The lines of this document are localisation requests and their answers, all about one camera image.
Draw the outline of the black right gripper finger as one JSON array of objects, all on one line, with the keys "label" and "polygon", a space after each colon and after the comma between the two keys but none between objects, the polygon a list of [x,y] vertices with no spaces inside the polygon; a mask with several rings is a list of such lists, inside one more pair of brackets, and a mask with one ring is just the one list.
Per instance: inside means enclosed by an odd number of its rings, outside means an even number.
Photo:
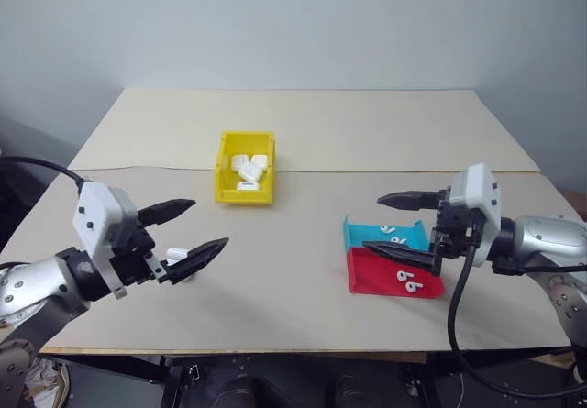
[{"label": "black right gripper finger", "polygon": [[412,249],[391,241],[363,241],[362,246],[371,252],[392,261],[419,269],[434,269],[435,256],[427,251]]},{"label": "black right gripper finger", "polygon": [[446,198],[446,194],[446,190],[388,193],[379,197],[377,203],[405,211],[437,210],[440,203]]}]

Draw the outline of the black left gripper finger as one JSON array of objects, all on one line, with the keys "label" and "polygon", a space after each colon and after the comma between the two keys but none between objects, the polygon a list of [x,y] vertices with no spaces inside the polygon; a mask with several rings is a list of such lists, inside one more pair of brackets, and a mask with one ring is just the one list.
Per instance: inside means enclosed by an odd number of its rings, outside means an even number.
[{"label": "black left gripper finger", "polygon": [[189,280],[198,271],[204,269],[226,246],[229,238],[223,237],[208,241],[197,248],[169,248],[166,260],[162,262],[165,270],[163,281],[177,284]]},{"label": "black left gripper finger", "polygon": [[138,220],[143,227],[162,225],[183,214],[196,201],[192,199],[171,199],[138,210]]}]

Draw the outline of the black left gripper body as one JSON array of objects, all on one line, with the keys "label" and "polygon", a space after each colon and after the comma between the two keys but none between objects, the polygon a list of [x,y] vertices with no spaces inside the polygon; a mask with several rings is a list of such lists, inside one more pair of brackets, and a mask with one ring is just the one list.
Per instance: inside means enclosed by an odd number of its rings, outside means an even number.
[{"label": "black left gripper body", "polygon": [[138,219],[112,226],[107,243],[113,253],[109,262],[124,286],[169,279],[166,268],[152,252],[154,240]]}]

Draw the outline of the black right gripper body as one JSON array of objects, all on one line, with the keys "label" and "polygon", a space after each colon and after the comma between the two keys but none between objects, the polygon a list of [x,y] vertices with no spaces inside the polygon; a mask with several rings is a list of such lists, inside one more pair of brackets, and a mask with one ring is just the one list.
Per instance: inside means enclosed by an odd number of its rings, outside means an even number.
[{"label": "black right gripper body", "polygon": [[443,259],[457,259],[466,256],[470,247],[477,249],[486,222],[479,208],[453,205],[449,201],[449,189],[440,190],[437,194],[437,218],[430,236],[433,275],[441,273]]}]

